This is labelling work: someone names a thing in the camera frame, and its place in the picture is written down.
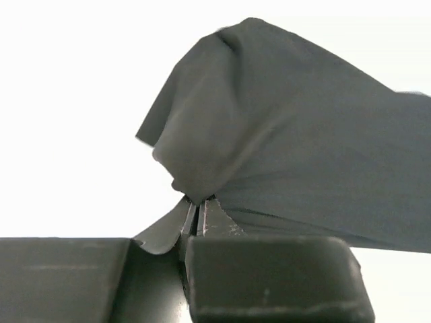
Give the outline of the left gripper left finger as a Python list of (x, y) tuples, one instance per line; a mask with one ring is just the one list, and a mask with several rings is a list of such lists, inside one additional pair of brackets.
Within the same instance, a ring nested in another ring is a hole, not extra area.
[(187, 199), (135, 238), (2, 238), (2, 322), (190, 322)]

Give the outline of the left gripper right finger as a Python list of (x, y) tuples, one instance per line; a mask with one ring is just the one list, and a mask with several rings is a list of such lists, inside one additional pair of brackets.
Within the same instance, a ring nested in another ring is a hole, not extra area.
[(361, 267), (332, 237), (248, 236), (217, 201), (185, 221), (194, 322), (373, 322)]

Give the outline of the black trousers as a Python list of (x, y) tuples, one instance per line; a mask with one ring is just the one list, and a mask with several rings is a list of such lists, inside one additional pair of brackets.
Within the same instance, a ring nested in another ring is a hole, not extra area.
[(136, 136), (248, 233), (430, 251), (430, 98), (263, 20), (200, 39)]

